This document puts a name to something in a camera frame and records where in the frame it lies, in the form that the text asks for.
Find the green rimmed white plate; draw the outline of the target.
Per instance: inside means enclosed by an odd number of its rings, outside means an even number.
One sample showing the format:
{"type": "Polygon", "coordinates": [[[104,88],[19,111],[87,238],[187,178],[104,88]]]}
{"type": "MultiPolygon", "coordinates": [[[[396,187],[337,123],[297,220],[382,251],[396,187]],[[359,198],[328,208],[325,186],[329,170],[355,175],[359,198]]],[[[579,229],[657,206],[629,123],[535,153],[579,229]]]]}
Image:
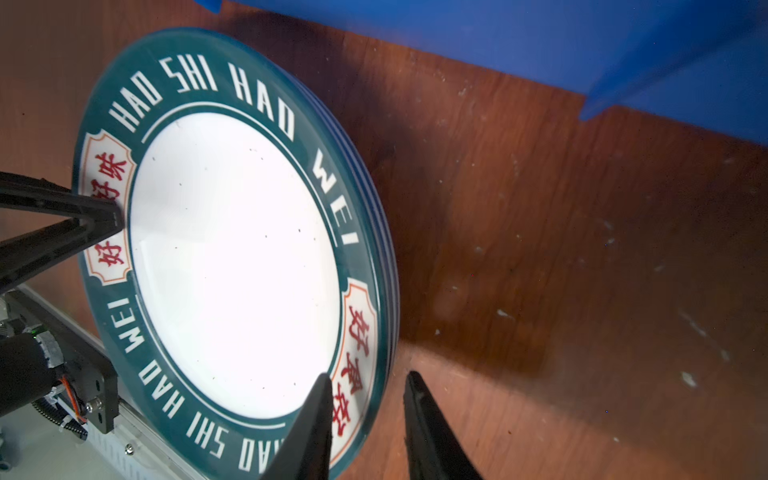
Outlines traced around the green rimmed white plate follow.
{"type": "Polygon", "coordinates": [[[327,374],[341,475],[382,403],[400,298],[376,189],[318,97],[230,37],[147,35],[92,91],[73,185],[123,214],[79,263],[154,429],[209,478],[256,479],[327,374]]]}

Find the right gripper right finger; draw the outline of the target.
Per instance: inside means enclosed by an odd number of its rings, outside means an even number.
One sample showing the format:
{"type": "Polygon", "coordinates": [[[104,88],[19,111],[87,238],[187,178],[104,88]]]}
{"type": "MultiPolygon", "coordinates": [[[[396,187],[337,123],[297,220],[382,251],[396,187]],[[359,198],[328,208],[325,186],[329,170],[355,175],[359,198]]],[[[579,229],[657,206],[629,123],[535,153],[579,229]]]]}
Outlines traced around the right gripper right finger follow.
{"type": "Polygon", "coordinates": [[[406,377],[403,404],[410,479],[482,478],[417,371],[406,377]]]}

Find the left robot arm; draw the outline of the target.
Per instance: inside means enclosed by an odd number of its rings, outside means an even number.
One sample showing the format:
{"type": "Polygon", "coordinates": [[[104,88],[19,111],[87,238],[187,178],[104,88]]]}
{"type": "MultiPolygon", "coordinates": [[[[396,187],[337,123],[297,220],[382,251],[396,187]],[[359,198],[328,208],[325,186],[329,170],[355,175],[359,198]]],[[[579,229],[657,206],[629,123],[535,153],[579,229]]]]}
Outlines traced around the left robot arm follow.
{"type": "Polygon", "coordinates": [[[19,288],[121,232],[121,209],[112,200],[7,172],[1,175],[1,206],[61,219],[1,243],[1,298],[10,309],[10,326],[1,333],[1,413],[31,404],[82,439],[91,428],[110,433],[119,414],[117,373],[111,361],[19,288]]]}

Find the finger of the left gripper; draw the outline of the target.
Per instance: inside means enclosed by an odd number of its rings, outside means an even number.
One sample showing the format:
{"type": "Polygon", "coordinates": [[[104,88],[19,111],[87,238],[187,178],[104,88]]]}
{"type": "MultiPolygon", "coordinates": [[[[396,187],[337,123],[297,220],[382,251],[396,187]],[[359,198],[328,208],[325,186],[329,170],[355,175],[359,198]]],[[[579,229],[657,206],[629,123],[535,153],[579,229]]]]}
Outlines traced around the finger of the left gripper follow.
{"type": "Polygon", "coordinates": [[[1,207],[59,216],[56,224],[1,242],[1,292],[123,231],[124,214],[113,200],[73,193],[45,179],[3,172],[1,207]]]}

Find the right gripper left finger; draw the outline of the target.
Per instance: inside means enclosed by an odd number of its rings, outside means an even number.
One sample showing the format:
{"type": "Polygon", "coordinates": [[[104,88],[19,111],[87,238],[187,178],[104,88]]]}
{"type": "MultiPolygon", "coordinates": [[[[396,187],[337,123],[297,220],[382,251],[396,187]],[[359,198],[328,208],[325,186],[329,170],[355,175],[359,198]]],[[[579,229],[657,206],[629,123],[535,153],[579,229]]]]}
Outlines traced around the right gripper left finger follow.
{"type": "Polygon", "coordinates": [[[328,480],[332,410],[332,383],[327,373],[321,373],[261,479],[328,480]]]}

